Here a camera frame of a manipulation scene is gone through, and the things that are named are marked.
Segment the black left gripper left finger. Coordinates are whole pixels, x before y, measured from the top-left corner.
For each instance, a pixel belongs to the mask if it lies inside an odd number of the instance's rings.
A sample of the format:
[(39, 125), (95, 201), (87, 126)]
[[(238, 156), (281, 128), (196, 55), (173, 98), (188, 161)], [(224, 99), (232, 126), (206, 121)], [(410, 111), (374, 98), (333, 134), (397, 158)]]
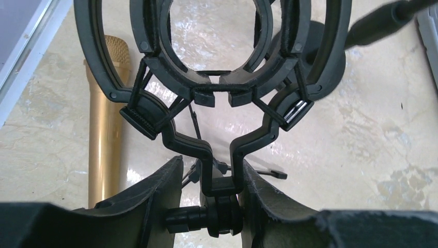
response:
[(1, 203), (1, 247), (173, 247), (164, 216), (179, 206), (182, 173), (182, 157), (173, 157), (92, 209)]

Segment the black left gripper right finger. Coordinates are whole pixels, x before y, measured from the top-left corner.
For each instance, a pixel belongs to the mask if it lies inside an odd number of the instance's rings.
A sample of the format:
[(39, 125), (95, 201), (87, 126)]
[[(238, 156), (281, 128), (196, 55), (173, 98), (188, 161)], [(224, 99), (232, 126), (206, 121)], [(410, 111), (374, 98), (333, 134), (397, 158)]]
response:
[(243, 247), (437, 247), (433, 211), (321, 210), (290, 198), (243, 165)]

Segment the black tripod shock-mount stand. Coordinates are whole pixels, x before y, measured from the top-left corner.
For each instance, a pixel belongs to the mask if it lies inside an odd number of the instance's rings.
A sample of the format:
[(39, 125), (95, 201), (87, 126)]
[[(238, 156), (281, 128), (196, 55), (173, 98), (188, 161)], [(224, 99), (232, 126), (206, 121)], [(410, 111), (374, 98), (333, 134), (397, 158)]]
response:
[[(207, 228), (210, 235), (237, 234), (243, 217), (237, 194), (244, 188), (245, 156), (275, 141), (279, 130), (289, 131), (314, 102), (276, 87), (296, 68), (310, 39), (310, 1), (282, 1), (281, 28), (273, 35), (271, 1), (255, 1), (254, 50), (233, 71), (195, 71), (186, 67), (171, 46), (172, 1), (130, 1), (134, 39), (143, 54), (132, 87), (122, 85), (105, 43), (102, 2), (75, 1), (74, 13), (82, 50), (92, 75), (108, 99), (123, 103), (121, 115), (144, 136), (161, 135), (164, 146), (200, 161), (202, 207), (171, 209), (166, 217), (170, 233)], [(201, 138), (177, 132), (174, 117), (191, 103), (215, 106), (215, 92), (227, 92), (230, 106), (249, 103), (264, 113), (262, 126), (230, 144), (231, 175), (213, 173), (211, 146)]]

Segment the gold brown microphone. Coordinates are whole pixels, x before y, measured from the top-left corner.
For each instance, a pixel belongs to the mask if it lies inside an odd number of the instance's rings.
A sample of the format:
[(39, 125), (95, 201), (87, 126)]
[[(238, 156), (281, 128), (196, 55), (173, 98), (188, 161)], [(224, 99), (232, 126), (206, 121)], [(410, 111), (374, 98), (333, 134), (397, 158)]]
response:
[(84, 62), (90, 90), (88, 207), (119, 192), (122, 103), (110, 101)]

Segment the black round-base stand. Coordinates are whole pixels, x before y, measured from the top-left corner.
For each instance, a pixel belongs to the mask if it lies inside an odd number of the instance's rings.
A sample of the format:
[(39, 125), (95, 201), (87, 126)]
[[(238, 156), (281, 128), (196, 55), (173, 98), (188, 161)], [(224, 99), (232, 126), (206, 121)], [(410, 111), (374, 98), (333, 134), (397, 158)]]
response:
[(351, 1), (328, 1), (321, 33), (310, 26), (310, 39), (296, 68), (276, 90), (294, 92), (300, 100), (315, 102), (332, 93), (346, 67), (346, 50), (364, 47), (400, 31), (422, 10), (437, 1), (391, 1), (350, 25)]

